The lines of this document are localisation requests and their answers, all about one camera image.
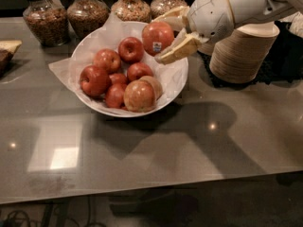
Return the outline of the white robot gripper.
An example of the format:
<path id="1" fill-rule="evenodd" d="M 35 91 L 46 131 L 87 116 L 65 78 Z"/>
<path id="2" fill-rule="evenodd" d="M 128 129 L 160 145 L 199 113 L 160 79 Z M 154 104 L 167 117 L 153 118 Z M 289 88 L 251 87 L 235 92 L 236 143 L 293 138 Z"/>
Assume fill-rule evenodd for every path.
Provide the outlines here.
<path id="1" fill-rule="evenodd" d="M 170 9 L 154 21 L 165 22 L 174 31 L 180 31 L 172 44 L 154 57 L 161 64 L 170 64 L 195 53 L 203 38 L 215 44 L 229 37 L 235 27 L 229 0 L 195 0 L 190 7 Z M 192 32 L 187 33 L 187 26 Z"/>

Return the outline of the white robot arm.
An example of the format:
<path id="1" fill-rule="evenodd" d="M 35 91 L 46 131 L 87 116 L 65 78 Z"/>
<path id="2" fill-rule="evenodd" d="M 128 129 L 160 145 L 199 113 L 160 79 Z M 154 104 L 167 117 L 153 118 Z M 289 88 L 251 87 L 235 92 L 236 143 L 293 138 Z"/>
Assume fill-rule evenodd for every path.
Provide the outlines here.
<path id="1" fill-rule="evenodd" d="M 204 43 L 215 44 L 241 26 L 265 24 L 303 12 L 303 0 L 194 0 L 189 7 L 171 9 L 157 19 L 178 32 L 175 41 L 155 56 L 170 64 Z"/>

